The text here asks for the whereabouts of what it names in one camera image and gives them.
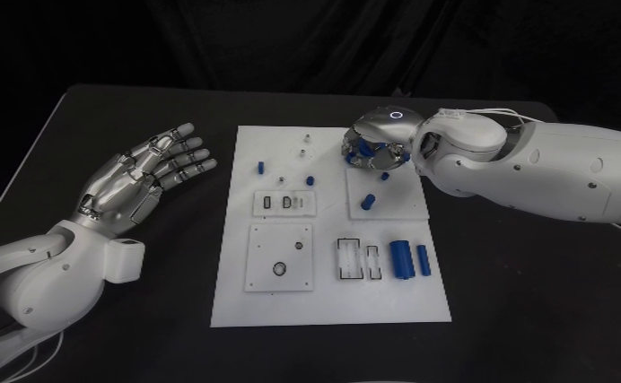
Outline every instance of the black curtain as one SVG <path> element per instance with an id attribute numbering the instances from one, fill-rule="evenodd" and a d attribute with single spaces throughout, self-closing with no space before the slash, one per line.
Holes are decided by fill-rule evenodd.
<path id="1" fill-rule="evenodd" d="M 620 0 L 2 0 L 6 180 L 64 91 L 540 100 L 620 128 Z"/>

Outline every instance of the dark table surface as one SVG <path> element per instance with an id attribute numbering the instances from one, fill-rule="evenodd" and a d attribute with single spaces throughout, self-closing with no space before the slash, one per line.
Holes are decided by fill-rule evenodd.
<path id="1" fill-rule="evenodd" d="M 219 166 L 164 195 L 157 212 L 127 235 L 146 243 L 141 279 L 107 283 L 94 310 L 66 330 L 58 357 L 22 381 L 621 379 L 621 231 L 546 219 L 480 197 L 451 197 L 427 179 L 451 323 L 209 328 L 236 126 L 350 126 L 391 103 L 424 116 L 441 107 L 500 105 L 69 89 L 0 203 L 0 243 L 45 233 L 69 216 L 82 184 L 108 157 L 182 123 L 195 123 Z M 539 103 L 502 106 L 555 120 Z M 42 355 L 55 345 L 56 339 Z"/>

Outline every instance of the robotic arm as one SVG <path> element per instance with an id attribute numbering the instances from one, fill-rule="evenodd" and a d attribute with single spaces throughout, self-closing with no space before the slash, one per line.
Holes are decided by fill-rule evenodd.
<path id="1" fill-rule="evenodd" d="M 412 156 L 419 175 L 453 196 L 575 222 L 621 222 L 621 132 L 533 120 L 504 128 L 481 114 L 441 109 L 428 119 L 379 108 L 346 132 L 343 155 L 362 168 L 395 169 Z"/>
<path id="2" fill-rule="evenodd" d="M 94 307 L 104 281 L 137 280 L 146 246 L 120 235 L 150 215 L 162 193 L 216 166 L 193 150 L 185 124 L 117 154 L 91 177 L 74 215 L 46 235 L 0 247 L 0 306 L 15 324 L 0 331 L 0 367 Z"/>

